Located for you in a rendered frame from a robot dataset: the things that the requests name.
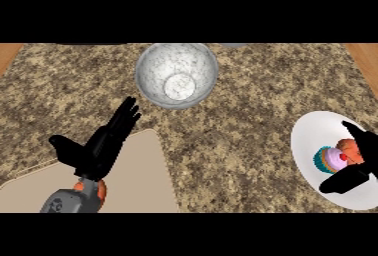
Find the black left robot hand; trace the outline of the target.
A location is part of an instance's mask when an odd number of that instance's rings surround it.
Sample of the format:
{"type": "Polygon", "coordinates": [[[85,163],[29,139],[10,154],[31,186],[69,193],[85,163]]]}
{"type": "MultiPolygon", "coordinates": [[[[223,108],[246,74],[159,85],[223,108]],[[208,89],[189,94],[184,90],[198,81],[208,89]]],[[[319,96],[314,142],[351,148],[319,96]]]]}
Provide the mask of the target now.
{"type": "Polygon", "coordinates": [[[136,99],[127,97],[108,124],[99,127],[85,145],[62,135],[48,138],[57,160],[75,168],[75,176],[99,181],[108,175],[139,118],[136,99]]]}

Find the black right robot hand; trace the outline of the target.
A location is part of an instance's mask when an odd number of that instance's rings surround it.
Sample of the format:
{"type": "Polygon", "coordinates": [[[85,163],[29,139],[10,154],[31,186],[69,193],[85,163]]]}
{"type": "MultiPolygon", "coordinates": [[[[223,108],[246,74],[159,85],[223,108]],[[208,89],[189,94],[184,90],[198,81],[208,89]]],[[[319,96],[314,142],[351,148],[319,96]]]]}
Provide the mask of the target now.
{"type": "Polygon", "coordinates": [[[378,178],[378,135],[347,121],[342,125],[354,138],[363,162],[348,165],[322,182],[319,190],[325,194],[344,194],[369,180],[369,174],[378,178]]]}

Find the pink cupcake with teal wrapper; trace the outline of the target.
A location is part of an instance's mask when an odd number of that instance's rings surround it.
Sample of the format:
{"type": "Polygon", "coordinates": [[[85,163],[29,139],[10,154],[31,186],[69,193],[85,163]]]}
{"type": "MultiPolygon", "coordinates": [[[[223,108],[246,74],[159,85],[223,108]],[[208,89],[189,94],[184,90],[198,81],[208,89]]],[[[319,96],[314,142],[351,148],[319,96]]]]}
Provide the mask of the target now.
{"type": "Polygon", "coordinates": [[[322,172],[333,174],[348,166],[348,157],[338,148],[323,146],[313,156],[313,164],[322,172]]]}

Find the white plate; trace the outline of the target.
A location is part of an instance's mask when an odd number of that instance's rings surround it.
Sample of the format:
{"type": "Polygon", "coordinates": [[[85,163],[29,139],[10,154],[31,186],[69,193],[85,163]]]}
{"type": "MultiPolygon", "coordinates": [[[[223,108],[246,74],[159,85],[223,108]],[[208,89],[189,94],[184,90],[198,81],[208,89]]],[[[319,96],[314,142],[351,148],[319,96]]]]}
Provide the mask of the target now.
{"type": "Polygon", "coordinates": [[[301,116],[291,132],[292,157],[301,175],[319,195],[350,210],[369,210],[378,207],[378,179],[373,174],[369,175],[369,180],[344,194],[323,194],[319,191],[320,183],[330,174],[316,168],[313,156],[323,146],[335,146],[341,139],[351,137],[341,121],[361,128],[351,119],[329,111],[313,111],[301,116]]]}

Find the white marble bowl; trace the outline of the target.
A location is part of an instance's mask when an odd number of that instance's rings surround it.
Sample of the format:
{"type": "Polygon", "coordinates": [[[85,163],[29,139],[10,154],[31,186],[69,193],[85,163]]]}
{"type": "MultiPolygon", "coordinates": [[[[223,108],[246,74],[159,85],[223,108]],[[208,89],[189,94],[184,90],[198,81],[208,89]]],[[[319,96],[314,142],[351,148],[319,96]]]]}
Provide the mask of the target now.
{"type": "Polygon", "coordinates": [[[167,109],[193,107],[209,95],[217,76],[217,59],[201,43],[155,43],[136,63],[137,88],[167,109]]]}

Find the orange food piece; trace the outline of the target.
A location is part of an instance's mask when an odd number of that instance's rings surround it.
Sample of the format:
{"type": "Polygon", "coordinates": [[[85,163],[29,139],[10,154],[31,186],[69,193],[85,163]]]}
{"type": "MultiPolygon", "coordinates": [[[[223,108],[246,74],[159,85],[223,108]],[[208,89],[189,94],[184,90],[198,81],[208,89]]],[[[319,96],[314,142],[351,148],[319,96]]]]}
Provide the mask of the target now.
{"type": "Polygon", "coordinates": [[[347,161],[348,165],[361,164],[364,162],[357,143],[353,139],[341,139],[336,148],[341,150],[341,159],[347,161]]]}

